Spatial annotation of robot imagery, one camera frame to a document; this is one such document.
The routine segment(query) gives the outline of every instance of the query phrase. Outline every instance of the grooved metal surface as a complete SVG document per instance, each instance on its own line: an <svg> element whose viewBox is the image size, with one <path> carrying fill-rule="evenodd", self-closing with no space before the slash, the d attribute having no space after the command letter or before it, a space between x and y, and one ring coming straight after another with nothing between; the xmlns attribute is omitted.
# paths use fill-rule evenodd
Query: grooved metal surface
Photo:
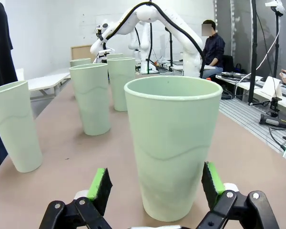
<svg viewBox="0 0 286 229"><path fill-rule="evenodd" d="M219 111L237 122L238 124L240 124L243 128L250 131L256 137L258 137L271 148L273 148L276 152L280 154L283 153L281 147L271 138L268 126L259 124L262 112L258 109L252 106L248 106L248 104L240 100L232 99L221 100ZM279 143L283 144L285 142L285 140L282 138L283 136L286 136L285 130L272 130L272 135ZM240 143L245 142L246 139L240 139Z"/></svg>

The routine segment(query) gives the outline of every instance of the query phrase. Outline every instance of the man's arm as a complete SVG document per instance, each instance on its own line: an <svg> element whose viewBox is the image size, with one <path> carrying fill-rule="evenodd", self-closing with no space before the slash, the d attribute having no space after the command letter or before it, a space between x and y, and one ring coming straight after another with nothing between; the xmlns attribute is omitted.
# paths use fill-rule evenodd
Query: man's arm
<svg viewBox="0 0 286 229"><path fill-rule="evenodd" d="M209 64L209 66L215 66L220 59L222 59L225 52L225 42L223 39L218 39L216 42L215 58Z"/></svg>

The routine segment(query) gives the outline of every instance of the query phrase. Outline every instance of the brown table surface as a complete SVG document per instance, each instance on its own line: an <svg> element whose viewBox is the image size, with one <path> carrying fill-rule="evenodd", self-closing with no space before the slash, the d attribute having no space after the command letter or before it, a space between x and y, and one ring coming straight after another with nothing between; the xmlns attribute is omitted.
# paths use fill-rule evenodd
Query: brown table surface
<svg viewBox="0 0 286 229"><path fill-rule="evenodd" d="M113 183L105 218L114 229L168 225L149 217L142 206L132 137L126 112L110 107L111 130L101 136L83 133L71 83L36 120L43 164L21 174L9 157L0 167L0 229L37 229L53 200L70 203L88 189L97 168L107 167ZM286 160L240 125L219 114L209 152L223 182L247 195L266 193L280 228L286 228ZM200 185L190 213L171 225L196 228L208 212ZM241 228L229 222L227 229Z"/></svg>

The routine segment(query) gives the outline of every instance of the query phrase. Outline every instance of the man's hair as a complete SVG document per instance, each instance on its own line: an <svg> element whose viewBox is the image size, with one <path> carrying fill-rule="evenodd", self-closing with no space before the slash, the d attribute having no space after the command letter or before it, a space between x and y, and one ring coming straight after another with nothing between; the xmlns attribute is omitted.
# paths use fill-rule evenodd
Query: man's hair
<svg viewBox="0 0 286 229"><path fill-rule="evenodd" d="M212 20L206 20L206 21L203 22L203 24L211 25L212 28L213 28L214 30L216 30L216 24L215 24L215 22L212 21Z"/></svg>

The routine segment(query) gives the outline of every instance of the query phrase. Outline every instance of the white table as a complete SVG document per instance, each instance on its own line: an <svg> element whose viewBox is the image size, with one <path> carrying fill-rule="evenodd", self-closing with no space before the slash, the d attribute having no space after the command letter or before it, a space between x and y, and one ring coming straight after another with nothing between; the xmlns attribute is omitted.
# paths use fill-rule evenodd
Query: white table
<svg viewBox="0 0 286 229"><path fill-rule="evenodd" d="M52 99L58 95L62 87L70 80L69 69L59 69L44 77L28 80L29 91L40 91L41 96L31 97L31 101L39 101L44 99ZM54 93L48 94L46 91L53 88Z"/></svg>
<svg viewBox="0 0 286 229"><path fill-rule="evenodd" d="M231 83L231 84L235 84L235 81L230 81L228 79L224 79L220 75L217 75L216 78L220 79L220 80L223 80L223 81L226 81L226 82ZM256 80L261 80L261 78L262 77L257 76L255 79ZM241 82L241 83L238 84L238 87L243 88L244 90L248 91L250 89L250 82L244 82L244 83ZM254 90L254 95L257 96L257 97L261 97L261 98L267 99L267 100L271 100L272 99L271 96L263 93L261 90ZM280 105L279 109L286 113L286 97L282 96L281 99L282 100L278 102L278 104Z"/></svg>

